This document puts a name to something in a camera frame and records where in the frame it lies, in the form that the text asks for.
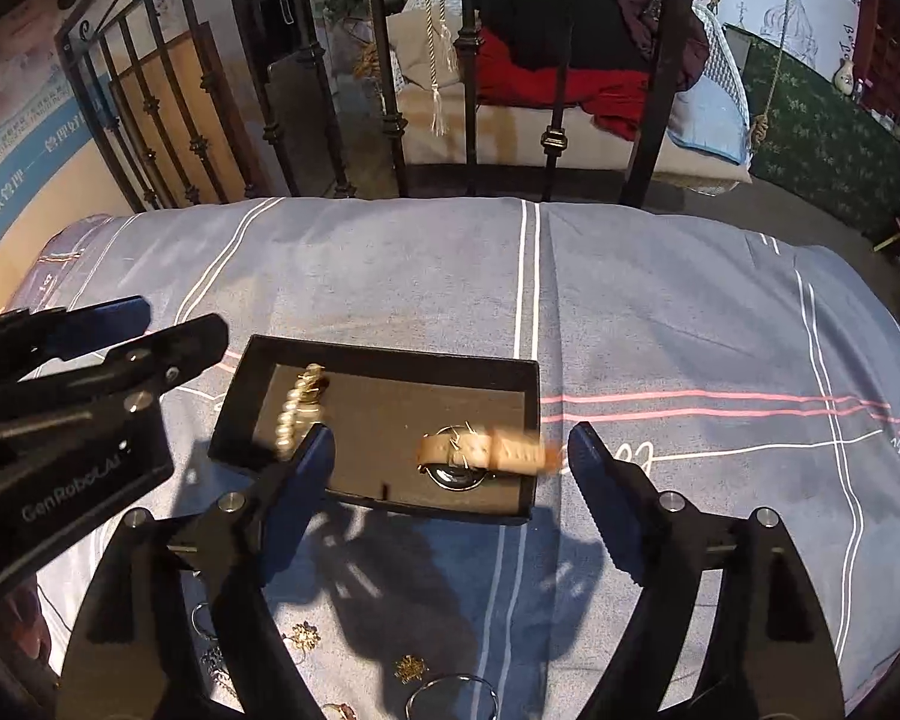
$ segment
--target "black cloth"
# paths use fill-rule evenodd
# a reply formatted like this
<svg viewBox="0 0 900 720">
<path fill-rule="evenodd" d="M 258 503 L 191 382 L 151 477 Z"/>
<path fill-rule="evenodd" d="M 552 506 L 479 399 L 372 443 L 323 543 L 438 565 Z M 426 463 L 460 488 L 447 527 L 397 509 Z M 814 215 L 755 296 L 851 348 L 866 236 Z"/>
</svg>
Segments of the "black cloth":
<svg viewBox="0 0 900 720">
<path fill-rule="evenodd" d="M 566 45 L 564 0 L 475 0 L 480 21 L 526 70 L 559 66 Z M 573 0 L 570 67 L 578 70 L 636 70 L 650 74 L 617 0 Z"/>
</svg>

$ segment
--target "black iron railing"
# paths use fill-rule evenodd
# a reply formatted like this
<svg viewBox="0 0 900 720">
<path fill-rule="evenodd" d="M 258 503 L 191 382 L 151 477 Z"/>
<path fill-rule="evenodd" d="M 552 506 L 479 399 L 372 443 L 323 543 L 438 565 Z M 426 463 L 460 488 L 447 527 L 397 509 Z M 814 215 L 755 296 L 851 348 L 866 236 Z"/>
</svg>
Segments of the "black iron railing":
<svg viewBox="0 0 900 720">
<path fill-rule="evenodd" d="M 258 180 L 254 179 L 254 172 L 251 169 L 252 159 L 247 153 L 247 143 L 245 138 L 238 137 L 235 124 L 226 112 L 223 79 L 220 71 L 215 70 L 207 45 L 199 39 L 200 23 L 194 8 L 194 0 L 180 0 L 180 2 L 199 62 L 200 88 L 212 101 L 223 138 L 226 140 L 226 147 L 232 154 L 233 164 L 236 165 L 244 183 L 244 196 L 257 196 Z M 231 0 L 231 2 L 247 66 L 250 68 L 253 89 L 263 114 L 264 138 L 274 148 L 290 193 L 299 194 L 292 159 L 284 138 L 284 128 L 277 119 L 266 88 L 269 81 L 268 67 L 263 59 L 266 36 L 261 34 L 260 26 L 253 18 L 250 0 Z M 353 194 L 353 188 L 346 178 L 340 127 L 322 61 L 323 48 L 317 42 L 310 0 L 293 0 L 293 4 L 295 13 L 298 14 L 303 42 L 295 58 L 304 66 L 311 68 L 319 81 L 325 109 L 325 137 L 333 166 L 336 191 L 338 194 Z M 151 33 L 149 37 L 154 41 L 156 56 L 170 87 L 172 100 L 159 100 L 154 95 L 154 89 L 144 72 L 137 46 L 145 36 L 140 33 L 135 36 L 130 25 L 131 16 L 140 9 L 146 15 L 145 23 Z M 113 41 L 122 41 L 125 56 L 130 62 L 130 72 L 126 74 L 126 79 L 122 78 L 115 65 Z M 227 196 L 218 171 L 218 163 L 215 164 L 211 159 L 211 149 L 216 146 L 212 146 L 205 137 L 206 133 L 200 131 L 197 118 L 187 103 L 178 69 L 173 66 L 170 47 L 164 39 L 154 0 L 81 0 L 56 35 L 56 47 L 64 73 L 73 87 L 74 96 L 103 160 L 127 198 L 127 202 L 135 211 L 236 199 Z M 103 70 L 106 70 L 106 75 L 109 76 L 107 88 L 104 88 L 98 74 Z M 140 98 L 143 100 L 143 112 L 151 120 L 152 130 L 156 132 L 156 142 L 146 141 L 141 122 L 137 121 L 137 115 L 127 98 L 127 90 L 122 84 L 129 83 L 130 79 L 135 81 L 139 89 Z M 175 142 L 170 136 L 161 113 L 161 105 L 166 104 L 175 105 L 178 110 L 189 143 Z M 161 170 L 161 162 L 164 160 L 158 160 L 156 148 L 166 156 L 166 161 L 172 168 L 169 176 L 164 175 Z M 193 162 L 188 167 L 185 164 L 186 160 L 181 159 L 181 148 L 184 150 L 189 148 L 199 162 Z M 197 164 L 199 167 L 196 170 L 198 172 L 202 170 L 212 190 L 209 197 L 205 196 L 205 193 L 202 194 L 194 183 L 196 175 L 192 173 Z"/>
<path fill-rule="evenodd" d="M 566 90 L 567 65 L 570 56 L 570 40 L 573 31 L 572 1 L 564 0 L 566 7 L 566 50 L 557 69 L 557 88 L 554 90 L 553 117 L 549 127 L 544 131 L 540 143 L 547 156 L 543 172 L 541 199 L 549 200 L 553 191 L 554 177 L 557 173 L 557 161 L 568 146 L 566 133 L 563 130 L 563 108 Z M 689 28 L 689 16 L 693 0 L 663 0 L 660 15 L 660 38 L 653 57 L 653 74 L 650 76 L 650 87 L 644 106 L 643 118 L 631 160 L 626 169 L 624 185 L 616 200 L 622 204 L 640 206 L 653 169 L 660 152 L 663 135 L 670 118 L 670 109 L 677 90 L 677 71 L 682 61 L 683 49 Z M 463 66 L 464 88 L 464 128 L 466 129 L 466 191 L 471 196 L 476 194 L 477 176 L 477 79 L 476 55 L 480 50 L 480 37 L 475 26 L 475 0 L 461 0 L 463 5 L 463 26 L 455 46 L 461 55 Z M 384 100 L 384 134 L 391 140 L 391 151 L 394 156 L 394 170 L 399 194 L 406 196 L 409 192 L 407 166 L 403 153 L 403 133 L 407 121 L 400 113 L 398 99 L 394 89 L 394 74 L 389 58 L 389 35 L 386 33 L 383 0 L 370 0 L 373 16 L 373 32 L 380 60 L 381 93 Z"/>
</svg>

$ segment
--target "pink stripe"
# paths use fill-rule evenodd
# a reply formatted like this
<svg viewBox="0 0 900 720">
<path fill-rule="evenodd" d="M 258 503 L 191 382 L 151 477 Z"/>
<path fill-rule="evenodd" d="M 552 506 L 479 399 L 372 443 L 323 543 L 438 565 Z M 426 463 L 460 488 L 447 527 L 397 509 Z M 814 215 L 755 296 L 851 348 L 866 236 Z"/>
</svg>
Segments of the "pink stripe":
<svg viewBox="0 0 900 720">
<path fill-rule="evenodd" d="M 567 421 L 586 421 L 586 422 L 628 422 L 641 419 L 663 419 L 668 416 L 729 416 L 730 418 L 765 418 L 765 416 L 820 416 L 834 415 L 847 416 L 851 413 L 864 410 L 864 406 L 853 406 L 849 409 L 773 409 L 773 410 L 756 410 L 756 409 L 668 409 L 657 410 L 656 412 L 629 412 L 629 413 L 603 413 L 602 415 L 579 415 L 578 413 L 559 413 L 558 415 L 543 416 L 540 418 L 541 423 Z M 895 416 L 882 415 L 882 413 L 874 413 L 868 410 L 868 414 L 880 422 L 900 423 L 900 418 Z"/>
<path fill-rule="evenodd" d="M 889 403 L 877 400 L 863 400 L 856 395 L 844 395 L 838 398 L 824 398 L 819 395 L 789 395 L 776 394 L 775 392 L 715 392 L 709 389 L 665 389 L 660 392 L 624 392 L 615 395 L 551 395 L 540 398 L 540 403 L 624 403 L 631 400 L 650 400 L 654 398 L 671 397 L 714 397 L 727 400 L 782 400 L 788 403 L 813 403 L 818 400 L 842 403 L 847 400 L 855 400 L 865 406 L 876 406 L 881 409 L 889 409 Z"/>
</svg>

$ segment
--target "red cloth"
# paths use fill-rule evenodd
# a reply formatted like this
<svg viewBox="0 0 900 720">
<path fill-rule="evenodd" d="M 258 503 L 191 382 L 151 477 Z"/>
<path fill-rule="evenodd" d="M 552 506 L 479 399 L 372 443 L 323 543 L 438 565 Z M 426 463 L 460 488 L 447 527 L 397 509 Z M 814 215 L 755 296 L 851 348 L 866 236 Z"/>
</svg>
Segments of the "red cloth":
<svg viewBox="0 0 900 720">
<path fill-rule="evenodd" d="M 525 70 L 514 65 L 506 44 L 486 27 L 480 30 L 477 97 L 487 105 L 549 108 L 557 89 L 557 68 Z M 646 73 L 636 70 L 567 70 L 566 106 L 580 105 L 600 127 L 632 141 L 647 98 Z"/>
</svg>

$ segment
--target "genrobot ai logo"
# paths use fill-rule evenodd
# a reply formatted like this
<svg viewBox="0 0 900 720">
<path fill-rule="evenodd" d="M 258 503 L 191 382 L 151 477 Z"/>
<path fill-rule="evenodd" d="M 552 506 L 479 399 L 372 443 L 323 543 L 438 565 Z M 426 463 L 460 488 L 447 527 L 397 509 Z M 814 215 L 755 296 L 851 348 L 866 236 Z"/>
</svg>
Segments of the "genrobot ai logo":
<svg viewBox="0 0 900 720">
<path fill-rule="evenodd" d="M 114 455 L 108 457 L 106 461 L 99 466 L 93 466 L 86 474 L 74 476 L 73 480 L 58 488 L 53 488 L 53 493 L 48 495 L 42 501 L 35 504 L 27 504 L 20 509 L 20 514 L 24 518 L 24 522 L 34 522 L 44 514 L 53 512 L 64 501 L 70 500 L 74 495 L 80 495 L 84 490 L 88 490 L 97 480 L 103 479 L 110 471 L 120 467 L 120 456 Z"/>
</svg>

